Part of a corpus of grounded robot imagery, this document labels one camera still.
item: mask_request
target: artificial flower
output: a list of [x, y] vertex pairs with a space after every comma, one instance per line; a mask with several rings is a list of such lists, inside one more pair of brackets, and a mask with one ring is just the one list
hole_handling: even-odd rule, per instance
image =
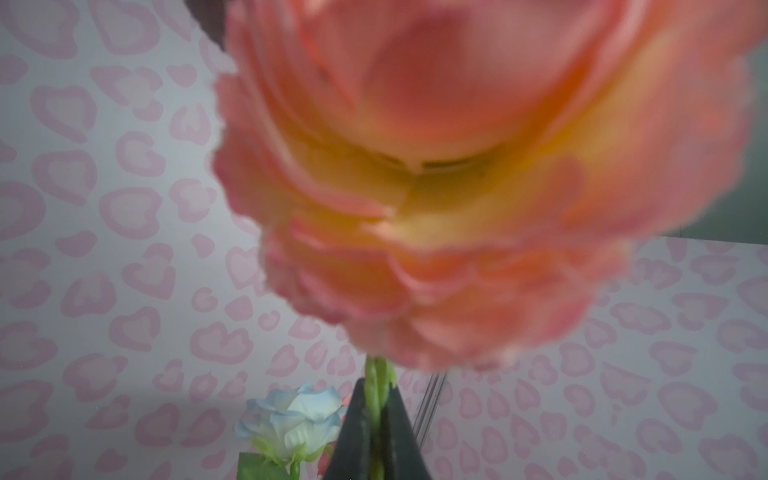
[[316, 392], [310, 382], [297, 390], [274, 389], [265, 399], [247, 401], [235, 433], [279, 465], [311, 462], [339, 438], [343, 403], [335, 388]]
[[214, 168], [297, 312], [494, 369], [737, 182], [766, 35], [764, 0], [234, 0]]

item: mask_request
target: flower stem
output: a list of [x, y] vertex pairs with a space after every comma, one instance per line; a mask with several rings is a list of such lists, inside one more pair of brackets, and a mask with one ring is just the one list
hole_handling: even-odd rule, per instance
[[301, 476], [301, 462], [294, 462], [290, 464], [291, 480], [299, 480], [300, 476]]
[[384, 458], [379, 438], [382, 410], [389, 399], [390, 386], [397, 386], [397, 373], [392, 363], [381, 357], [366, 357], [366, 407], [371, 412], [373, 437], [370, 480], [384, 480]]

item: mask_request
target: wall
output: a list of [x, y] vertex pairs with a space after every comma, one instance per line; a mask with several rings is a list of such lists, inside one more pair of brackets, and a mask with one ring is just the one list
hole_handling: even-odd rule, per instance
[[182, 0], [3, 0], [0, 45], [0, 478], [233, 479], [245, 399], [362, 357], [265, 291], [210, 174], [231, 61]]
[[653, 239], [564, 342], [448, 384], [434, 480], [768, 478], [768, 247]]

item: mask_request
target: blurry flower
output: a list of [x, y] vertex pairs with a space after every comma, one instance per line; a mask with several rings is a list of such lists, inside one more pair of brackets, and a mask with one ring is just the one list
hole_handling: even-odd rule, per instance
[[235, 0], [215, 169], [296, 311], [492, 369], [737, 182], [766, 33], [764, 0]]
[[235, 432], [277, 463], [314, 461], [339, 438], [343, 400], [335, 388], [315, 392], [310, 382], [298, 390], [274, 389], [265, 399], [247, 401]]

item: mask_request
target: light blue rose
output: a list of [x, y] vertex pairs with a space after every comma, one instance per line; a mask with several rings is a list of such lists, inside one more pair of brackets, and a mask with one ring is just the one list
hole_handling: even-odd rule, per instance
[[282, 465], [311, 462], [339, 438], [346, 414], [342, 401], [335, 388], [315, 392], [310, 382], [298, 390], [275, 389], [265, 399], [247, 401], [235, 433]]

